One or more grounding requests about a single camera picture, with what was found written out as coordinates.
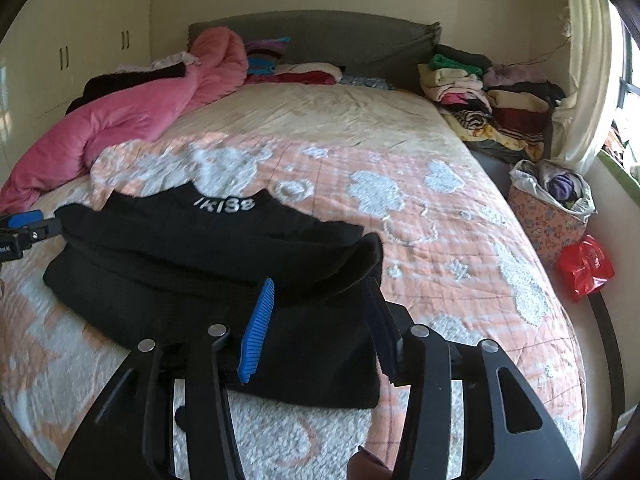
wardrobe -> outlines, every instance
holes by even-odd
[[[28,0],[0,43],[0,185],[90,78],[150,62],[150,0]]]

green folded cloth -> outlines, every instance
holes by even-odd
[[[482,77],[482,69],[479,66],[465,65],[464,63],[458,63],[457,61],[453,61],[449,59],[447,56],[443,56],[442,54],[436,54],[431,58],[429,62],[429,67],[432,70],[438,70],[439,68],[460,68],[462,70],[466,70],[470,74],[476,74],[478,77]]]

headboard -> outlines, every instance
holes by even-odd
[[[243,40],[290,36],[283,63],[323,61],[347,75],[382,77],[396,88],[420,91],[418,63],[430,60],[440,23],[421,23],[340,10],[283,10],[193,23],[189,47],[207,28],[226,26]]]

curtain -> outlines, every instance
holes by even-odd
[[[568,97],[553,114],[551,160],[585,174],[600,151],[620,92],[622,52],[612,48],[608,0],[569,0]]]

mattress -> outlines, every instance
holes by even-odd
[[[427,100],[346,86],[259,84],[180,118],[155,144],[105,150],[90,176],[42,197],[100,208],[111,190],[145,196],[193,180],[209,196],[267,188],[322,220],[380,233],[382,291],[416,322],[475,345],[498,341],[564,435],[578,463],[585,374],[574,329],[518,221]],[[51,476],[84,414],[127,352],[87,326],[43,284],[61,237],[3,270],[0,388],[15,433]],[[231,393],[249,479],[335,479],[358,445],[392,465],[406,388],[382,377],[374,410],[302,408]],[[454,384],[449,477],[462,460],[462,390]],[[176,403],[184,395],[176,385]],[[175,428],[177,473],[188,478]]]

